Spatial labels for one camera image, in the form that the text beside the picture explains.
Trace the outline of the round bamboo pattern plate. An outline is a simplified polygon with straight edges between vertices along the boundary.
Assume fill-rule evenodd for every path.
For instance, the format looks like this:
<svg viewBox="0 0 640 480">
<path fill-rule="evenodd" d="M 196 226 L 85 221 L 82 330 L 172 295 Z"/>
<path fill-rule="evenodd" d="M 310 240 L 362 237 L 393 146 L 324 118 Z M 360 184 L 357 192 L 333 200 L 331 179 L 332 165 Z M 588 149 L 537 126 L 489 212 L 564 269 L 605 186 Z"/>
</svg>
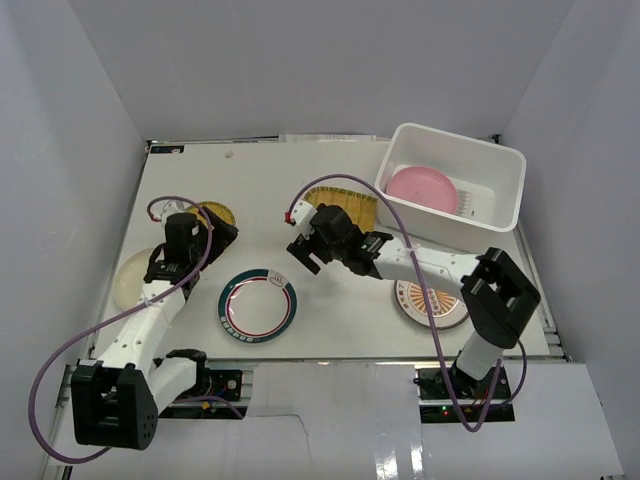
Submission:
<svg viewBox="0 0 640 480">
<path fill-rule="evenodd" d="M 236 219 L 232 213 L 232 211 L 224 204 L 214 201 L 203 201 L 200 203 L 202 207 L 208 208 L 211 212 L 213 212 L 217 217 L 223 220 L 225 223 L 235 226 Z M 203 223 L 206 224 L 205 218 L 200 214 L 199 210 L 190 206 L 187 208 L 188 213 L 195 214 L 196 217 Z"/>
</svg>

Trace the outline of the bamboo pattern leaf plate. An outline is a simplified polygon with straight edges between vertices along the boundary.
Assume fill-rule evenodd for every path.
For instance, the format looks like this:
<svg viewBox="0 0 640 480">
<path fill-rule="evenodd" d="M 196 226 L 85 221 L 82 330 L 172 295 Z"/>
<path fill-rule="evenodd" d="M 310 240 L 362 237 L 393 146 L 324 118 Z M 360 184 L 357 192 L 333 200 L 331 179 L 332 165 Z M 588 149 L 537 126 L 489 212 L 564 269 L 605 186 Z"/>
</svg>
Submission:
<svg viewBox="0 0 640 480">
<path fill-rule="evenodd" d="M 304 200 L 314 207 L 321 203 L 340 206 L 363 232 L 375 228 L 378 200 L 373 196 L 344 188 L 318 186 L 310 189 Z"/>
</svg>

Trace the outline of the cream translucent plate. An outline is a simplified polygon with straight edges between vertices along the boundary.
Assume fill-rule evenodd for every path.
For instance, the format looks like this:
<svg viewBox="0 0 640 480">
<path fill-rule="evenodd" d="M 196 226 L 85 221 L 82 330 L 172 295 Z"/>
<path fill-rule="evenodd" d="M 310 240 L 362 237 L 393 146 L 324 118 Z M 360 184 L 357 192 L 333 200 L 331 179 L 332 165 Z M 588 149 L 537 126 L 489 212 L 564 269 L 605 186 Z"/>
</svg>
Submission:
<svg viewBox="0 0 640 480">
<path fill-rule="evenodd" d="M 137 304 L 153 251 L 153 248 L 141 250 L 118 268 L 112 285 L 112 296 L 120 310 L 129 310 Z"/>
</svg>

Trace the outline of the white green rimmed plate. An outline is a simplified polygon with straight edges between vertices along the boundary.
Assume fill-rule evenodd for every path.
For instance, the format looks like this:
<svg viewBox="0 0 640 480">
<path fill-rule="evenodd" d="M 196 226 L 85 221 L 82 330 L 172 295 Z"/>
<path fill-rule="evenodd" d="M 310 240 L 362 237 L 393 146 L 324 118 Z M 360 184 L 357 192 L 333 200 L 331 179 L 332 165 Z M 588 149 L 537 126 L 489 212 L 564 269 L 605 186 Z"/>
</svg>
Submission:
<svg viewBox="0 0 640 480">
<path fill-rule="evenodd" d="M 219 322 L 232 338 L 250 344 L 271 341 L 292 324 L 298 307 L 296 291 L 281 273 L 251 269 L 234 276 L 222 289 Z"/>
</svg>

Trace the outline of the pink bear plate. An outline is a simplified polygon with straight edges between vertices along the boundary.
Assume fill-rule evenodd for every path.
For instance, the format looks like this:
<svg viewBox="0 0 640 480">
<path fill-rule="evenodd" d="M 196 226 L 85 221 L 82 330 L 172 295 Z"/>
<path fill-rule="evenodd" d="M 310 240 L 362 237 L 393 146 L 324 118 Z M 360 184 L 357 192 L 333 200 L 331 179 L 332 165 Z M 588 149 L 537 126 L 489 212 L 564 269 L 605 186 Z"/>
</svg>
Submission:
<svg viewBox="0 0 640 480">
<path fill-rule="evenodd" d="M 430 167 L 412 166 L 399 170 L 389 181 L 386 193 L 448 214 L 455 214 L 458 208 L 454 184 L 446 175 Z"/>
</svg>

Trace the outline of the white plastic bin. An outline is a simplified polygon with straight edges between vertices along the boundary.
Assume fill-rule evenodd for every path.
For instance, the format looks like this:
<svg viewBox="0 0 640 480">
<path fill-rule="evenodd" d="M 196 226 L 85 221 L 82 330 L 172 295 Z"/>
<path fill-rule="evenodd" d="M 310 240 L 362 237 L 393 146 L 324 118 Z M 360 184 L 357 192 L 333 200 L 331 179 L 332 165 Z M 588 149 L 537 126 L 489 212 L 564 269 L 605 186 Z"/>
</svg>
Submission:
<svg viewBox="0 0 640 480">
<path fill-rule="evenodd" d="M 447 177 L 458 199 L 452 213 L 391 193 L 392 179 L 414 167 Z M 392 204 L 408 232 L 442 242 L 453 242 L 457 236 L 480 242 L 516 227 L 525 173 L 526 159 L 515 149 L 405 123 L 391 138 L 375 188 Z"/>
</svg>

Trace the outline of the orange sunburst round plate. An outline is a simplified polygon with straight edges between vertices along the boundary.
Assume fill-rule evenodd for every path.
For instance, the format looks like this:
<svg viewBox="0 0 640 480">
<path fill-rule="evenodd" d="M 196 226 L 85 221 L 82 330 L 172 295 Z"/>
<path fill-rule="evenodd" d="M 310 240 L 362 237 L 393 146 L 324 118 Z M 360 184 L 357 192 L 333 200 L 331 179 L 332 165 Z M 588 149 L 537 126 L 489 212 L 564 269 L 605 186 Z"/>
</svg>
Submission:
<svg viewBox="0 0 640 480">
<path fill-rule="evenodd" d="M 452 330 L 469 319 L 465 305 L 445 292 L 427 289 L 424 297 L 421 287 L 407 281 L 394 283 L 394 297 L 401 312 L 414 322 L 429 327 L 427 305 L 430 305 L 435 326 L 439 331 Z"/>
</svg>

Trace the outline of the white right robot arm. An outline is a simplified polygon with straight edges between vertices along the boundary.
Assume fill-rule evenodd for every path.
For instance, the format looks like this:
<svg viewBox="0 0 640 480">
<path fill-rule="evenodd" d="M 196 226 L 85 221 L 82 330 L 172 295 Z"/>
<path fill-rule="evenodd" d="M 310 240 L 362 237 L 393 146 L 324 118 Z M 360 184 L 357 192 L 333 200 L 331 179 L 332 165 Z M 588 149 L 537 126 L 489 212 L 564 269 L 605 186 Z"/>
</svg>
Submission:
<svg viewBox="0 0 640 480">
<path fill-rule="evenodd" d="M 408 238 L 362 231 L 338 205 L 305 201 L 287 213 L 297 230 L 286 250 L 312 275 L 338 262 L 346 273 L 323 282 L 282 274 L 283 257 L 262 251 L 258 262 L 240 259 L 234 248 L 217 261 L 211 282 L 221 293 L 216 316 L 245 347 L 258 348 L 280 336 L 287 359 L 373 358 L 390 355 L 382 335 L 394 320 L 377 282 L 412 284 L 422 295 L 441 291 L 463 302 L 474 331 L 449 370 L 453 390 L 472 399 L 488 385 L 490 370 L 515 347 L 540 295 L 503 250 L 479 256 L 415 248 Z"/>
</svg>

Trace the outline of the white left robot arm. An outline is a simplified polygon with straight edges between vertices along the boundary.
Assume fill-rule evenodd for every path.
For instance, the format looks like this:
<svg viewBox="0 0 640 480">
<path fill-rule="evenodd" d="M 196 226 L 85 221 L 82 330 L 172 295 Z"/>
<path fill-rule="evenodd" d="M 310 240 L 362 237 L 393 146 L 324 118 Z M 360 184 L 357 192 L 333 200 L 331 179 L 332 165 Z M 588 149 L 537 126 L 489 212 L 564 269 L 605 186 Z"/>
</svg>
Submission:
<svg viewBox="0 0 640 480">
<path fill-rule="evenodd" d="M 181 394 L 199 399 L 211 387 L 206 355 L 194 349 L 156 357 L 200 273 L 237 238 L 237 228 L 210 209 L 205 217 L 170 207 L 165 240 L 150 255 L 136 304 L 107 350 L 71 378 L 73 425 L 81 445 L 144 450 L 159 414 Z"/>
</svg>

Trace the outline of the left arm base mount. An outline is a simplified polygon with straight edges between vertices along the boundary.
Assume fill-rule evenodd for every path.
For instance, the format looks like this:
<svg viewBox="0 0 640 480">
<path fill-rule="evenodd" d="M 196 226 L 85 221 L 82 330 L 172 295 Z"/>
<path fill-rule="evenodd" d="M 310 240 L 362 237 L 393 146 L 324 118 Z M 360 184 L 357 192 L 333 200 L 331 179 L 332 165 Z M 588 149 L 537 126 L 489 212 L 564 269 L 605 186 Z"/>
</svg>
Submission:
<svg viewBox="0 0 640 480">
<path fill-rule="evenodd" d="M 190 420 L 240 420 L 247 407 L 241 406 L 243 372 L 205 368 L 202 378 L 167 407 L 161 418 Z"/>
</svg>

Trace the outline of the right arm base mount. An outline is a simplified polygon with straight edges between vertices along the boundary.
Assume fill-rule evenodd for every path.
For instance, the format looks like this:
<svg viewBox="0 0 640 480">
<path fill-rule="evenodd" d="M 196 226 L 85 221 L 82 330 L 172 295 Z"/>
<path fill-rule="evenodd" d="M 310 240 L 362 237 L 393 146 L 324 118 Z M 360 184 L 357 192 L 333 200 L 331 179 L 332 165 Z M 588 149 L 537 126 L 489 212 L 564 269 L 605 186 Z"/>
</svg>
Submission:
<svg viewBox="0 0 640 480">
<path fill-rule="evenodd" d="M 487 377 L 477 386 L 454 386 L 456 398 L 469 423 L 476 423 L 479 420 L 488 399 L 493 371 L 494 369 L 491 368 Z M 439 368 L 417 369 L 414 384 L 417 387 L 420 420 L 423 425 L 459 423 Z M 516 420 L 513 406 L 511 404 L 502 405 L 511 396 L 511 385 L 506 370 L 502 367 L 485 418 L 486 423 L 511 423 Z"/>
</svg>

